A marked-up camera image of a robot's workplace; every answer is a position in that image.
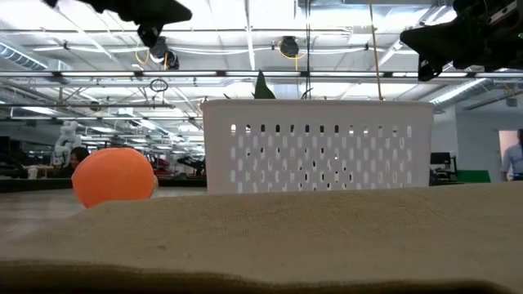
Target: green plant leaf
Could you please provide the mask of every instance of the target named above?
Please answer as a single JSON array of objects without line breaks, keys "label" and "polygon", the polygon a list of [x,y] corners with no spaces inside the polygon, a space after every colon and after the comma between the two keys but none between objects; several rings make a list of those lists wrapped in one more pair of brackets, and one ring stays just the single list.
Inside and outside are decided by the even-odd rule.
[{"label": "green plant leaf", "polygon": [[254,88],[254,99],[276,99],[275,94],[267,86],[261,70],[258,72],[256,87]]}]

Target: light fixture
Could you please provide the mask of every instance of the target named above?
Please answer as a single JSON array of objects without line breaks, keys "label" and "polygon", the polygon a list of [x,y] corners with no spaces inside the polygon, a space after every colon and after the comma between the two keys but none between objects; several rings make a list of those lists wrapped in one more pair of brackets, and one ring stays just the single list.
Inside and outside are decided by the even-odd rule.
[{"label": "light fixture", "polygon": [[512,73],[476,73],[477,78],[523,78],[522,72]]},{"label": "light fixture", "polygon": [[418,73],[392,73],[393,78],[417,78]]},{"label": "light fixture", "polygon": [[[266,77],[299,77],[300,72],[264,72]],[[257,71],[231,71],[226,72],[226,76],[229,77],[257,77]]]},{"label": "light fixture", "polygon": [[315,72],[311,73],[311,77],[318,78],[327,78],[327,77],[348,77],[348,78],[358,78],[365,77],[371,78],[376,77],[375,72]]},{"label": "light fixture", "polygon": [[144,72],[146,77],[209,77],[216,76],[216,71],[149,71]]},{"label": "light fixture", "polygon": [[99,141],[83,141],[82,144],[85,144],[85,145],[103,145],[105,144],[104,142],[99,142]]},{"label": "light fixture", "polygon": [[50,117],[7,117],[15,120],[52,120]]},{"label": "light fixture", "polygon": [[0,77],[52,77],[51,72],[0,72]]},{"label": "light fixture", "polygon": [[440,78],[464,78],[468,73],[440,73]]},{"label": "light fixture", "polygon": [[189,142],[203,142],[203,136],[186,136]]},{"label": "light fixture", "polygon": [[105,132],[105,133],[116,132],[114,129],[108,128],[108,127],[90,127],[90,128],[95,131]]},{"label": "light fixture", "polygon": [[60,119],[60,120],[97,120],[98,118],[88,118],[88,117],[85,117],[85,118],[74,118],[74,117],[58,117],[56,119]]},{"label": "light fixture", "polygon": [[142,119],[142,120],[139,120],[136,122],[141,124],[143,127],[150,129],[151,131],[156,130],[156,126],[152,122],[150,122],[146,119]]},{"label": "light fixture", "polygon": [[64,77],[133,77],[133,72],[61,72]]},{"label": "light fixture", "polygon": [[140,65],[138,65],[138,64],[132,64],[131,66],[132,66],[132,67],[136,67],[136,68],[140,69],[141,71],[144,71],[144,68],[142,68],[142,67],[141,67]]},{"label": "light fixture", "polygon": [[125,117],[105,117],[101,118],[103,120],[131,120],[132,118],[125,118]]},{"label": "light fixture", "polygon": [[22,109],[25,109],[28,111],[33,111],[38,114],[49,114],[49,115],[56,114],[56,112],[54,110],[51,110],[51,109],[45,108],[45,107],[22,107]]}]

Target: beige cloth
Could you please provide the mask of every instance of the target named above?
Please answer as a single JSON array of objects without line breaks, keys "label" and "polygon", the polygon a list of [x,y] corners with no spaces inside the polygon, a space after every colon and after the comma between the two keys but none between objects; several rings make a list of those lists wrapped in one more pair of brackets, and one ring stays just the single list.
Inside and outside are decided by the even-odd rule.
[{"label": "beige cloth", "polygon": [[523,292],[522,191],[510,183],[106,203],[3,248],[0,290]]}]

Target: cable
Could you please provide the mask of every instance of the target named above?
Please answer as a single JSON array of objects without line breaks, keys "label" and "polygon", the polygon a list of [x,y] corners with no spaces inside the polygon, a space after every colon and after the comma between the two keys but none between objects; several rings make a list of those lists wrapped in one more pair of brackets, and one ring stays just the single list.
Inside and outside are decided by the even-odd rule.
[{"label": "cable", "polygon": [[378,98],[380,101],[383,101],[382,96],[382,84],[379,77],[379,62],[378,62],[378,52],[376,51],[376,30],[374,29],[374,13],[373,13],[373,4],[372,0],[369,0],[369,10],[370,10],[370,23],[371,29],[373,31],[373,47],[374,47],[374,63],[376,68],[376,78],[378,79]]},{"label": "cable", "polygon": [[143,65],[146,65],[147,62],[149,61],[149,50],[147,50],[147,58],[145,58],[145,61],[141,60],[140,57],[138,56],[138,45],[140,45],[138,42],[136,43],[136,49],[134,51],[134,56],[136,57],[136,60],[138,60],[139,63],[143,64]]},{"label": "cable", "polygon": [[168,54],[167,54],[167,52],[165,53],[165,57],[164,57],[164,59],[165,59],[165,62],[163,62],[163,70],[167,70],[167,59],[168,59]]},{"label": "cable", "polygon": [[307,76],[306,76],[306,88],[305,93],[309,96],[309,100],[312,100],[312,88],[311,88],[311,0],[305,1],[306,8],[306,41],[307,41]]}]

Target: wall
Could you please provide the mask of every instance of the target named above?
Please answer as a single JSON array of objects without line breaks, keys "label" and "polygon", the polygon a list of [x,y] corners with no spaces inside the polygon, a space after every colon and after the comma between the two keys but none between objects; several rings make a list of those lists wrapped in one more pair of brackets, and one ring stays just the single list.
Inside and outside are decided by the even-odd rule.
[{"label": "wall", "polygon": [[431,152],[450,152],[458,156],[458,130],[454,107],[446,109],[444,114],[434,115]]},{"label": "wall", "polygon": [[523,128],[523,115],[510,113],[458,113],[458,169],[488,170],[493,182],[501,181],[499,131]]}]

